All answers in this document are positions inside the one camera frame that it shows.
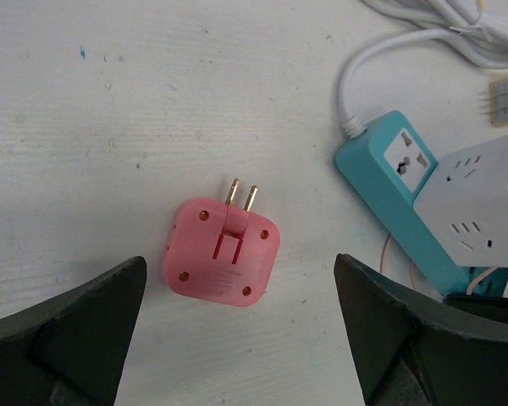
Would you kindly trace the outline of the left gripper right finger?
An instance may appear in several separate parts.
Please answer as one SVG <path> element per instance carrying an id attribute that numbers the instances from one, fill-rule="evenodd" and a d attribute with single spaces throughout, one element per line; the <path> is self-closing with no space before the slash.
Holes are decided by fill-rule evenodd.
<path id="1" fill-rule="evenodd" d="M 508 325 L 339 254 L 334 277 L 367 405 L 508 405 Z"/>

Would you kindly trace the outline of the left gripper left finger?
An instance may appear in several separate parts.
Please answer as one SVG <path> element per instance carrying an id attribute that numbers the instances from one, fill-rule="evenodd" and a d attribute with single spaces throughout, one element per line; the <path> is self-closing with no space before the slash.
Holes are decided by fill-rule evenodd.
<path id="1" fill-rule="evenodd" d="M 134 256 L 0 319 L 0 405 L 112 405 L 146 287 Z"/>

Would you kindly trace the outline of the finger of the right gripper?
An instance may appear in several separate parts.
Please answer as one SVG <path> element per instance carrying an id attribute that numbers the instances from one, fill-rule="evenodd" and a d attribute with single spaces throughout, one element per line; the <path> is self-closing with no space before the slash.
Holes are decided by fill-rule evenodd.
<path id="1" fill-rule="evenodd" d="M 508 325 L 508 298 L 454 294 L 447 296 L 443 303 L 466 313 Z"/>

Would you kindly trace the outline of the white cube charger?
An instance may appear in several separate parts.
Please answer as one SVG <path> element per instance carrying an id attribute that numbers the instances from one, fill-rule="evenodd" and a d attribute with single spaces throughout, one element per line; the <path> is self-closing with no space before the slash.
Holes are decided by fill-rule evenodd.
<path id="1" fill-rule="evenodd" d="M 458 266 L 508 267 L 508 135 L 446 154 L 414 209 Z"/>

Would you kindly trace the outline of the pink charger cube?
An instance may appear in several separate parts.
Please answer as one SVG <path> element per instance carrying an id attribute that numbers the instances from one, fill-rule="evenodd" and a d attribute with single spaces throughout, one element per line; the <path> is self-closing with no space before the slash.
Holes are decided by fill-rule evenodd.
<path id="1" fill-rule="evenodd" d="M 256 185 L 242 207 L 233 204 L 239 184 L 236 178 L 223 201 L 189 199 L 175 212 L 160 266 L 174 293 L 236 307 L 253 305 L 266 293 L 280 233 L 251 210 Z"/>

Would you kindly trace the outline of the orange charger plug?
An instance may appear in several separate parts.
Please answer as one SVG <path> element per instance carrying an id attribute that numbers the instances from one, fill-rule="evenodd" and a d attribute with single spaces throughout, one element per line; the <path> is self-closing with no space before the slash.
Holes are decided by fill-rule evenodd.
<path id="1" fill-rule="evenodd" d="M 479 106 L 481 114 L 489 118 L 493 127 L 508 126 L 508 75 L 489 83 L 479 97 Z"/>

